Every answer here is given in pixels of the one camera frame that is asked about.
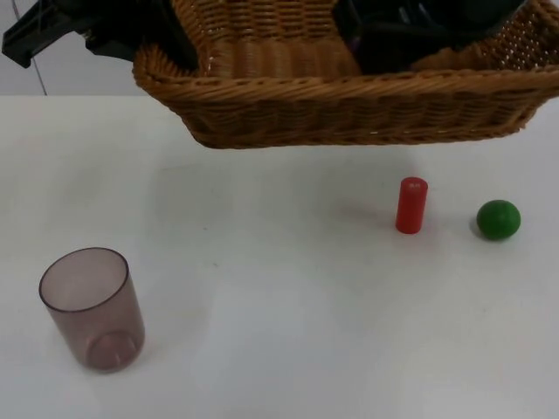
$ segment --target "transparent cup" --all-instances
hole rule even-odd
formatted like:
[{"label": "transparent cup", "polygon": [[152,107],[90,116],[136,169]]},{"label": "transparent cup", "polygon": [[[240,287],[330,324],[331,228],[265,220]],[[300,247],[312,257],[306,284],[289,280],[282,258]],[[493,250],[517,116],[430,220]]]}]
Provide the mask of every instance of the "transparent cup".
[{"label": "transparent cup", "polygon": [[41,278],[39,296],[82,365],[118,371],[140,353],[144,326],[120,253],[90,248],[63,256]]}]

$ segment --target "wicker basket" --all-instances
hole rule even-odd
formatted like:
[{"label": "wicker basket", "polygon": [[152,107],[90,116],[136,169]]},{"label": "wicker basket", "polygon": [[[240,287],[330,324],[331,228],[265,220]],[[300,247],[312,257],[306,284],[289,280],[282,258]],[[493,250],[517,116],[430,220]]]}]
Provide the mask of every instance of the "wicker basket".
[{"label": "wicker basket", "polygon": [[496,38],[383,76],[359,74],[333,1],[173,2],[200,69],[188,74],[144,45],[135,79],[210,148],[501,137],[559,95],[559,10],[549,0],[531,0]]}]

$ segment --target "basket rim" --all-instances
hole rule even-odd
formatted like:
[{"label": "basket rim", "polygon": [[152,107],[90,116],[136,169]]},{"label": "basket rim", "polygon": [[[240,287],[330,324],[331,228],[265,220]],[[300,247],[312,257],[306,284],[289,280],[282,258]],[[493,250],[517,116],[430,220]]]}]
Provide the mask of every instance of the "basket rim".
[{"label": "basket rim", "polygon": [[497,93],[503,91],[557,90],[559,65],[547,65],[531,70],[423,70],[342,79],[319,77],[280,79],[225,79],[192,75],[172,77],[160,74],[150,64],[157,45],[144,45],[137,53],[134,65],[136,79],[156,85],[159,93],[189,96],[191,99],[287,100],[305,92],[308,100],[343,99],[427,93]]}]

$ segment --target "black object in basket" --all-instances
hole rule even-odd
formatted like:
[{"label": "black object in basket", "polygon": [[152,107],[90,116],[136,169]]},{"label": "black object in basket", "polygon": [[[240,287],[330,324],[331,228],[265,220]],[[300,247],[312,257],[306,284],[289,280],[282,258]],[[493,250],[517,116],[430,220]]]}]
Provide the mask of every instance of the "black object in basket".
[{"label": "black object in basket", "polygon": [[364,74],[406,71],[496,35],[526,0],[340,0],[336,26]]}]

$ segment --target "red block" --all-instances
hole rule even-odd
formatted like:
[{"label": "red block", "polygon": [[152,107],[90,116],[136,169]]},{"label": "red block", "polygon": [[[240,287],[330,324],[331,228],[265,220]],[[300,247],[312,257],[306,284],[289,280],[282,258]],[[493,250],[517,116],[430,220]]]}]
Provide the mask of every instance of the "red block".
[{"label": "red block", "polygon": [[402,180],[396,216],[398,231],[404,234],[416,234],[421,231],[428,188],[427,182],[418,177]]}]

